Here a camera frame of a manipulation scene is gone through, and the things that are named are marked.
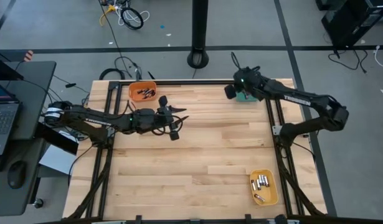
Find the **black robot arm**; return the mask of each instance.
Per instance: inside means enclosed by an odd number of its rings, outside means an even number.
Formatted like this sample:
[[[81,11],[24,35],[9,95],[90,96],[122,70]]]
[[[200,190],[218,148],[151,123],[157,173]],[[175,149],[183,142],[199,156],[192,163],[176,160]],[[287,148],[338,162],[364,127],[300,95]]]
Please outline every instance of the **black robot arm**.
[[[258,71],[260,67],[240,68],[237,59],[232,53],[239,70],[234,74],[234,84],[225,87],[228,99],[236,97],[236,93],[244,92],[252,95],[259,101],[286,100],[299,105],[315,109],[319,117],[299,124],[286,123],[283,126],[273,127],[275,135],[280,137],[284,146],[291,146],[297,135],[319,131],[340,131],[348,120],[349,112],[345,106],[338,103],[332,96],[317,95],[296,89],[288,88],[281,82],[264,77]]]
[[[156,135],[169,134],[172,140],[179,139],[178,126],[187,118],[179,118],[173,113],[186,109],[176,109],[166,106],[168,100],[166,96],[159,99],[160,107],[155,112],[152,109],[132,110],[131,113],[110,114],[81,105],[73,105],[68,101],[58,101],[49,105],[44,114],[46,124],[52,127],[66,126],[87,135],[92,143],[106,142],[111,136],[112,130],[123,134],[138,133],[143,134],[153,132]],[[102,124],[105,127],[96,128],[89,123]]]

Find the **orange tray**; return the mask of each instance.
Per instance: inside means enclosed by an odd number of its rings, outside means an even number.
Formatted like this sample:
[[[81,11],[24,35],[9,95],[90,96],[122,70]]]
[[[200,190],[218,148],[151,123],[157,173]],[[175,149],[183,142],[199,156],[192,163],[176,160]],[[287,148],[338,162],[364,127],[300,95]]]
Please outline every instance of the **orange tray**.
[[[277,194],[277,188],[276,188],[276,183],[274,181],[274,176],[273,176],[273,173],[268,170],[268,169],[262,169],[262,170],[254,170],[251,172],[251,175],[249,177],[249,182],[251,182],[251,180],[255,181],[255,187],[257,188],[257,184],[256,184],[256,181],[259,179],[259,175],[265,175],[267,176],[267,181],[268,181],[268,184],[269,184],[269,187],[266,187],[266,186],[261,186],[261,190],[253,190],[253,187],[252,187],[252,184],[250,183],[250,186],[251,186],[251,191],[252,191],[252,197],[254,199],[254,201],[258,204],[258,205],[275,205],[277,204],[278,202],[278,194]],[[259,199],[257,199],[256,197],[254,197],[255,194],[258,194],[259,196],[261,196],[263,199],[265,199],[265,201],[261,201]]]
[[[137,92],[139,90],[145,90],[147,88],[149,88],[150,90],[154,90],[155,95],[150,97],[150,98],[143,99],[144,95],[138,94]],[[156,95],[157,95],[157,92],[156,92],[156,83],[155,82],[135,82],[135,83],[132,83],[129,85],[129,97],[134,102],[145,102],[145,101],[155,100]]]

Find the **pole base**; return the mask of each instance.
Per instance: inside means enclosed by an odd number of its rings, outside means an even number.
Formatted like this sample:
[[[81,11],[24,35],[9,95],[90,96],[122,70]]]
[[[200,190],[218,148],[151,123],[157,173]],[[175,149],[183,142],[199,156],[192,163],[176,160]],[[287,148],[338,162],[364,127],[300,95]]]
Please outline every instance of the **pole base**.
[[[208,65],[209,57],[206,53],[206,50],[198,50],[195,48],[191,49],[191,52],[189,56],[187,57],[187,63],[190,65],[191,68],[204,68]]]

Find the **white paper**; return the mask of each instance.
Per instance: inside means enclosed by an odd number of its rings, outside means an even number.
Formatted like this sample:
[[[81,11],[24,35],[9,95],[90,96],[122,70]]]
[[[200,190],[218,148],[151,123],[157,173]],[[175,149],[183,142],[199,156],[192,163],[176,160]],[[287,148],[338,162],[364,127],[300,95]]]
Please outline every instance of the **white paper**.
[[[59,133],[75,142],[77,141],[75,137],[71,136],[65,131],[60,131]],[[39,161],[39,164],[63,172],[64,174],[69,174],[69,169],[75,158],[76,155],[65,152],[63,149],[51,145],[46,150],[46,153],[43,155],[42,159]]]

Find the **black desk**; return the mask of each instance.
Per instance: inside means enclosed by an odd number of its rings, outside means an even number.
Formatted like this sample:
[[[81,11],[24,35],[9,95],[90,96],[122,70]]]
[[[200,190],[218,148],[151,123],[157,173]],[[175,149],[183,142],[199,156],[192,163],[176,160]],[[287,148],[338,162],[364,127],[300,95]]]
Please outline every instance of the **black desk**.
[[[16,68],[18,62],[7,64]],[[48,90],[55,66],[55,62],[23,62],[17,71],[25,80]],[[44,90],[24,81],[11,81],[7,89],[22,102],[22,109],[15,124],[16,129],[10,137],[4,155],[0,157],[0,216],[22,215],[26,205],[34,202],[40,181],[39,170],[44,168],[39,165],[39,160],[48,142],[74,154],[77,149],[77,143],[39,122],[46,97]],[[12,163],[20,159],[27,163],[26,181],[20,189],[11,189],[7,184],[7,170]]]

